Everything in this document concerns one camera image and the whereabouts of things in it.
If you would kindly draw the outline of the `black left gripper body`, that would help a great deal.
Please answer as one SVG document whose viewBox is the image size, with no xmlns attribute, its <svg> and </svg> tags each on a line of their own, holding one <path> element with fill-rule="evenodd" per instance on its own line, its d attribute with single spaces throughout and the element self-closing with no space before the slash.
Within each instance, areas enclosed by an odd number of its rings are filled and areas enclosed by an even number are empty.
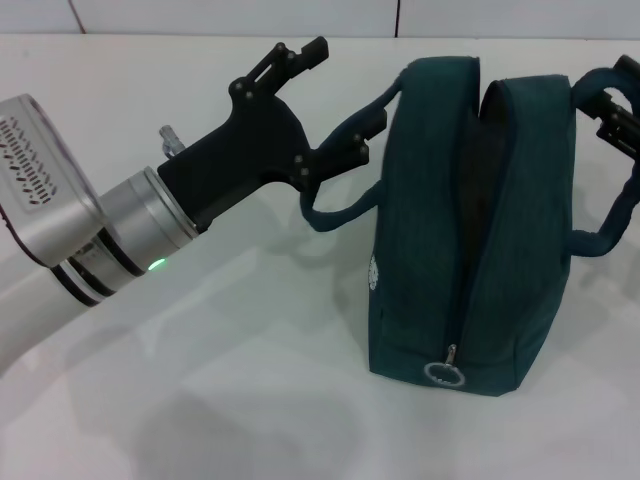
<svg viewBox="0 0 640 480">
<path fill-rule="evenodd" d="M 296 161 L 311 154 L 306 134 L 276 96 L 284 83 L 240 78 L 236 84 L 243 88 L 229 88 L 229 118 L 157 169 L 199 233 L 266 184 L 282 182 L 299 192 L 310 185 L 311 168 Z"/>
</svg>

